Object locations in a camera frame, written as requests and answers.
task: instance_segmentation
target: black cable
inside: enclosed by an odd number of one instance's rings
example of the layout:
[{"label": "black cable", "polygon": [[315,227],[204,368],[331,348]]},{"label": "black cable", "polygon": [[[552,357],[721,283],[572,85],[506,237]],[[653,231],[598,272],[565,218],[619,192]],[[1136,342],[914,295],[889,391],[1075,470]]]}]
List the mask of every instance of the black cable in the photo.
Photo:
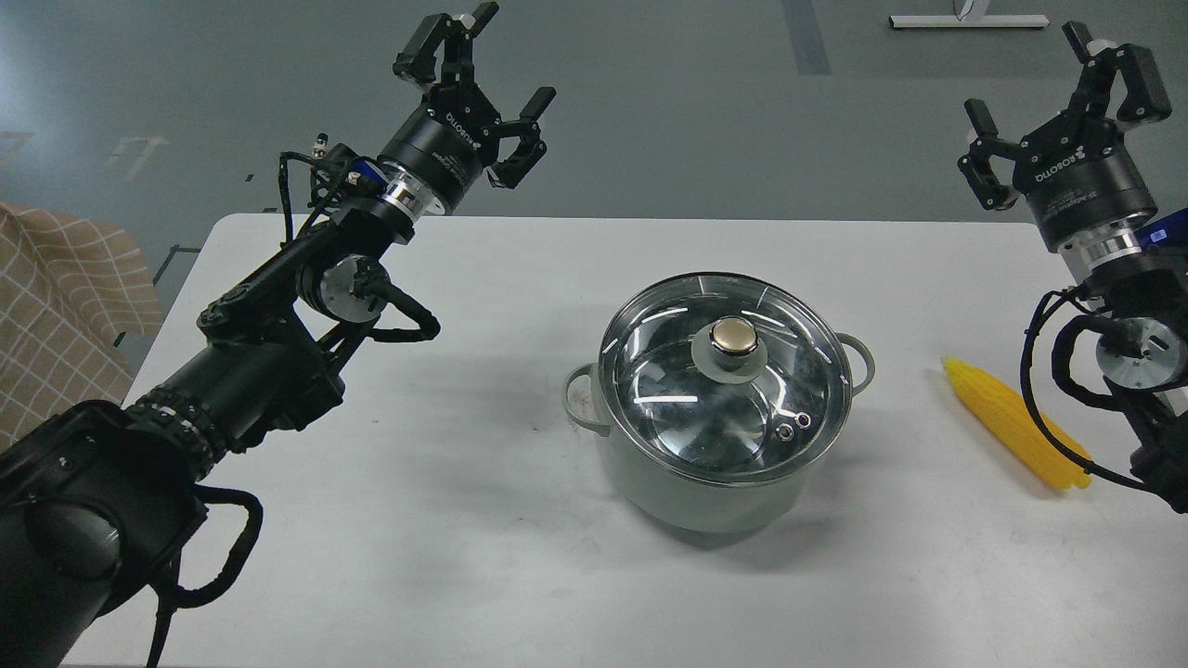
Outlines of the black cable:
[{"label": "black cable", "polygon": [[[163,580],[159,586],[163,588],[177,587],[178,579],[182,574],[182,555],[173,557],[173,561],[169,565],[169,571],[163,575]],[[169,637],[169,626],[173,622],[173,613],[177,612],[177,606],[168,599],[166,597],[157,597],[157,623],[153,625],[152,630],[152,644],[148,647],[148,661],[145,662],[145,668],[157,668],[160,662],[160,655],[165,651],[165,638]]]},{"label": "black cable", "polygon": [[301,229],[297,231],[297,237],[304,234],[310,228],[310,226],[314,225],[314,221],[317,220],[317,216],[322,215],[322,212],[326,210],[326,207],[329,206],[330,202],[339,196],[339,193],[342,190],[342,187],[347,183],[347,178],[349,176],[350,176],[350,169],[348,166],[342,166],[341,171],[334,178],[334,182],[330,184],[329,190],[327,190],[326,195],[322,196],[321,200],[318,200],[317,206],[314,207],[314,210],[310,212],[309,216],[305,219],[305,222],[302,223]]},{"label": "black cable", "polygon": [[419,327],[419,329],[372,329],[367,335],[374,341],[381,344],[416,344],[418,341],[429,341],[436,338],[442,330],[441,323],[437,322],[434,314],[429,313],[429,309],[421,305],[407,292],[386,281],[372,282],[364,286],[360,292],[364,295],[375,295],[392,304],[396,307],[396,310],[403,313]]},{"label": "black cable", "polygon": [[293,240],[293,206],[289,197],[289,160],[301,160],[312,168],[317,166],[314,158],[304,153],[295,151],[284,151],[280,153],[280,165],[277,169],[277,185],[280,190],[280,210],[285,215],[285,244],[290,244]]},{"label": "black cable", "polygon": [[252,554],[252,548],[255,547],[255,541],[260,537],[260,528],[264,525],[264,505],[249,492],[195,485],[194,496],[206,504],[238,505],[247,511],[247,522],[227,552],[227,562],[223,563],[222,571],[215,575],[214,580],[196,590],[187,590],[181,585],[175,585],[157,591],[157,594],[169,599],[171,605],[182,609],[203,606],[227,593],[227,590],[235,584],[235,579],[244,571],[244,565],[247,563],[247,557]]},{"label": "black cable", "polygon": [[[1025,333],[1026,335],[1023,339],[1023,354],[1019,359],[1019,393],[1023,396],[1023,404],[1026,407],[1028,415],[1031,416],[1031,421],[1035,422],[1036,428],[1040,429],[1045,439],[1048,439],[1048,442],[1051,443],[1051,446],[1056,448],[1060,454],[1064,455],[1066,459],[1080,466],[1081,471],[1088,474],[1098,475],[1104,480],[1108,480],[1124,487],[1150,492],[1151,490],[1148,489],[1148,486],[1140,480],[1129,478],[1104,466],[1099,466],[1093,462],[1093,460],[1081,456],[1072,448],[1062,443],[1060,439],[1057,439],[1051,430],[1048,429],[1043,416],[1040,414],[1040,408],[1036,405],[1035,392],[1031,387],[1031,363],[1035,355],[1036,340],[1040,338],[1040,330],[1043,329],[1043,326],[1048,322],[1053,314],[1055,314],[1056,310],[1059,310],[1064,303],[1070,301],[1074,294],[1074,290],[1048,292],[1040,300],[1040,304],[1036,305],[1036,310],[1031,316],[1031,323],[1028,326]],[[1060,298],[1049,309],[1048,302],[1050,302],[1053,297]]]}]

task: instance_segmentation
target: corn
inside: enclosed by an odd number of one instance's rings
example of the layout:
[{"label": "corn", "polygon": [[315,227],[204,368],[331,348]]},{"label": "corn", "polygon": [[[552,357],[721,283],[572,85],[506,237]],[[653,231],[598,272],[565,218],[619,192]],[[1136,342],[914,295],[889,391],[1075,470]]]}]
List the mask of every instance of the corn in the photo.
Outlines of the corn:
[{"label": "corn", "polygon": [[[947,357],[942,361],[944,373],[961,403],[1044,483],[1054,490],[1067,490],[1073,485],[1083,489],[1089,485],[1089,477],[1048,442],[1028,415],[1023,397],[1015,390],[956,358]],[[1062,443],[1081,456],[1089,458],[1085,448],[1047,415],[1041,416]]]}]

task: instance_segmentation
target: checkered cloth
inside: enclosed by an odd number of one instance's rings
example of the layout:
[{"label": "checkered cloth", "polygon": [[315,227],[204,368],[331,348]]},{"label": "checkered cloth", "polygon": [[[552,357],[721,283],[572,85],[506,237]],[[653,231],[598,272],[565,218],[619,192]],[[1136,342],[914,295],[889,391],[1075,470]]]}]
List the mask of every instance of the checkered cloth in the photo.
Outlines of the checkered cloth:
[{"label": "checkered cloth", "polygon": [[125,231],[0,203],[0,450],[80,401],[122,402],[132,373],[115,338],[162,320]]}]

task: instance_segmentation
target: gold knob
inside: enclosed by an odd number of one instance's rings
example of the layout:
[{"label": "gold knob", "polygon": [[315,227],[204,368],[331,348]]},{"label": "gold knob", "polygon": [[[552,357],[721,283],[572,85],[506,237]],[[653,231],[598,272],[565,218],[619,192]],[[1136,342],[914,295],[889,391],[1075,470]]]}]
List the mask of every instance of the gold knob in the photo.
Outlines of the gold knob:
[{"label": "gold knob", "polygon": [[759,345],[754,326],[742,317],[723,317],[709,330],[714,347],[728,355],[745,355]]}]

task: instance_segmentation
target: pot lid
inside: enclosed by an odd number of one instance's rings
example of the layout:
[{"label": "pot lid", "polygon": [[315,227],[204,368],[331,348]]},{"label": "pot lid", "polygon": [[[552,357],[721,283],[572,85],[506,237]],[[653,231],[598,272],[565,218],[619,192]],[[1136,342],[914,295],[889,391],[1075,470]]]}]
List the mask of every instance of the pot lid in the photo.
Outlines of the pot lid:
[{"label": "pot lid", "polygon": [[598,382],[652,459],[709,480],[764,480],[820,456],[849,411],[849,365],[828,324],[746,276],[657,283],[620,309]]}]

